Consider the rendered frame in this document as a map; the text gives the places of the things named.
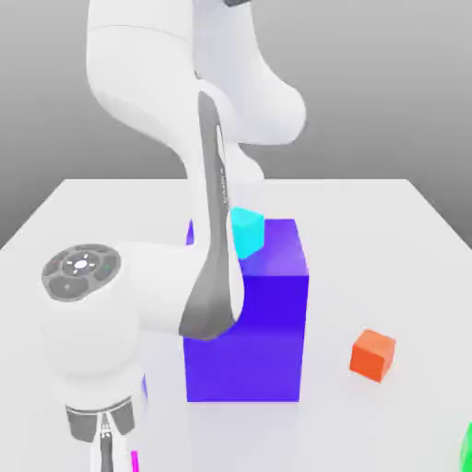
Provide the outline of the small green cube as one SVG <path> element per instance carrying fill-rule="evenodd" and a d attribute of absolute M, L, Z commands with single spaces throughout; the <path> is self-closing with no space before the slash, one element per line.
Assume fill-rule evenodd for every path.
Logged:
<path fill-rule="evenodd" d="M 461 442 L 459 472 L 472 472 L 472 421 L 468 424 Z"/>

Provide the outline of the small orange cube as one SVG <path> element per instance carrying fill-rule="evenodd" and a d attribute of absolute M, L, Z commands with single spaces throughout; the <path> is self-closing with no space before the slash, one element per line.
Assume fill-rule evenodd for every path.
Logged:
<path fill-rule="evenodd" d="M 380 383 L 393 363 L 395 345 L 393 338 L 365 329 L 352 346 L 349 368 Z"/>

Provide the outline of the large blue box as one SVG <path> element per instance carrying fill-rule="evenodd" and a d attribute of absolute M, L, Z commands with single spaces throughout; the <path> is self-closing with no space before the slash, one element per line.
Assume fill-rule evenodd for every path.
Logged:
<path fill-rule="evenodd" d="M 265 244 L 240 262 L 245 299 L 230 331 L 183 342 L 186 398 L 296 402 L 310 275 L 294 219 L 265 221 Z"/>

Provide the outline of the small cyan cube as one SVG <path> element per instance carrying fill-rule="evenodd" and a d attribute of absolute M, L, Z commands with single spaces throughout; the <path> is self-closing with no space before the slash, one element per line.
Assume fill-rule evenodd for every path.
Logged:
<path fill-rule="evenodd" d="M 239 259 L 247 259 L 265 244 L 265 217 L 236 206 L 231 209 L 230 215 L 236 253 Z"/>

